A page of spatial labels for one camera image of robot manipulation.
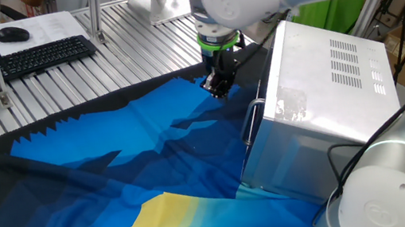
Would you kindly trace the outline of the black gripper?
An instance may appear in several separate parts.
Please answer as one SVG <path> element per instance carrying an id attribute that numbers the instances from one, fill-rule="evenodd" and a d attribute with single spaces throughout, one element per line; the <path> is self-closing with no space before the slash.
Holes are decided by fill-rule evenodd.
<path id="1" fill-rule="evenodd" d="M 200 86 L 211 94 L 212 97 L 228 97 L 236 78 L 236 61 L 234 47 L 220 51 L 201 52 L 202 60 L 208 76 Z"/>

